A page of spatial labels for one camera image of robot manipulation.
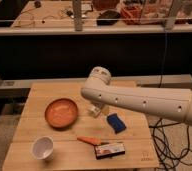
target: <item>black object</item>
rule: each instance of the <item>black object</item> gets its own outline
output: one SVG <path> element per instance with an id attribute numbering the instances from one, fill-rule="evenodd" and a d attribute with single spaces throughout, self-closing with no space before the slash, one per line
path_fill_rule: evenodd
<path id="1" fill-rule="evenodd" d="M 66 14 L 67 14 L 67 16 L 71 17 L 73 15 L 73 12 L 72 11 L 67 11 Z"/>
<path id="2" fill-rule="evenodd" d="M 96 20 L 97 25 L 113 25 L 120 18 L 120 14 L 117 11 L 107 10 L 102 13 Z"/>
<path id="3" fill-rule="evenodd" d="M 42 6 L 41 1 L 40 1 L 40 0 L 35 0 L 34 6 L 35 6 L 36 8 L 40 8 L 40 7 Z"/>
<path id="4" fill-rule="evenodd" d="M 116 134 L 126 129 L 125 124 L 119 119 L 116 113 L 109 115 L 107 117 L 107 122 L 114 129 Z"/>
<path id="5" fill-rule="evenodd" d="M 116 142 L 105 145 L 94 146 L 96 159 L 103 159 L 107 157 L 113 157 L 121 154 L 125 154 L 124 144 L 122 142 Z"/>

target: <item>wooden table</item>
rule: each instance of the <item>wooden table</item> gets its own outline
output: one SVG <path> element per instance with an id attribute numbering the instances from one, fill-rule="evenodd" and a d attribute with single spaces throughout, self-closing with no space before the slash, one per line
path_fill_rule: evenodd
<path id="1" fill-rule="evenodd" d="M 135 86 L 132 81 L 114 81 L 120 86 Z M 158 167 L 158 159 L 144 114 L 106 106 L 98 118 L 88 115 L 90 102 L 80 95 L 83 82 L 35 83 L 32 85 L 16 133 L 6 156 L 3 171 L 99 170 Z M 77 121 L 68 129 L 55 130 L 44 119 L 49 103 L 70 98 L 79 108 Z M 108 113 L 118 113 L 127 129 L 115 134 L 106 121 Z M 46 163 L 31 154 L 33 141 L 41 136 L 54 140 L 54 158 Z M 102 141 L 123 142 L 126 154 L 96 160 L 93 146 L 76 140 L 77 136 L 101 138 Z"/>
<path id="2" fill-rule="evenodd" d="M 41 1 L 41 4 L 40 8 L 35 8 L 34 1 L 29 1 L 11 27 L 74 27 L 73 19 L 66 15 L 66 10 L 73 11 L 72 1 Z M 120 9 L 122 5 L 122 3 L 118 4 L 117 8 Z M 83 26 L 97 27 L 96 19 L 102 12 L 104 11 L 96 11 L 96 9 L 93 12 L 88 12 L 87 19 L 82 20 Z M 114 24 L 114 27 L 124 26 L 127 25 L 123 21 Z"/>

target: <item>small box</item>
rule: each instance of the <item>small box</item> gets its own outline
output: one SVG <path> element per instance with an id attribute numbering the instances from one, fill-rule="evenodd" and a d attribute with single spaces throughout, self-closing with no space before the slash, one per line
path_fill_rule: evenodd
<path id="1" fill-rule="evenodd" d="M 95 146 L 94 148 L 95 148 L 96 159 L 102 159 L 102 158 L 125 154 L 125 148 L 122 142 L 98 145 L 98 146 Z"/>

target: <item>white cup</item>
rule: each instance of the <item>white cup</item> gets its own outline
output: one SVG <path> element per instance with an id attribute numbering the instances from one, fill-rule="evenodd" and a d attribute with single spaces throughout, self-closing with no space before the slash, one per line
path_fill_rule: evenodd
<path id="1" fill-rule="evenodd" d="M 50 137 L 41 137 L 34 141 L 32 154 L 36 159 L 50 158 L 53 153 L 53 140 Z"/>

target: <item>wooden tabletop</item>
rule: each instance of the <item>wooden tabletop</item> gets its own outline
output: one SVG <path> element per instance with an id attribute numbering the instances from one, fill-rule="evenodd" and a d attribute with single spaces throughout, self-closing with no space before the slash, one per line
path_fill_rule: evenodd
<path id="1" fill-rule="evenodd" d="M 135 86 L 132 81 L 114 81 L 120 86 Z M 16 133 L 6 156 L 3 171 L 41 170 L 100 170 L 154 168 L 158 159 L 144 114 L 106 106 L 98 118 L 88 115 L 90 102 L 82 98 L 83 82 L 35 83 L 32 85 Z M 77 121 L 69 128 L 55 130 L 44 118 L 49 103 L 59 98 L 70 98 L 79 108 Z M 117 113 L 127 129 L 115 134 L 106 115 Z M 53 160 L 35 159 L 31 146 L 35 139 L 50 136 L 54 140 Z M 126 154 L 97 160 L 92 145 L 80 142 L 78 136 L 100 138 L 105 142 L 123 142 Z"/>

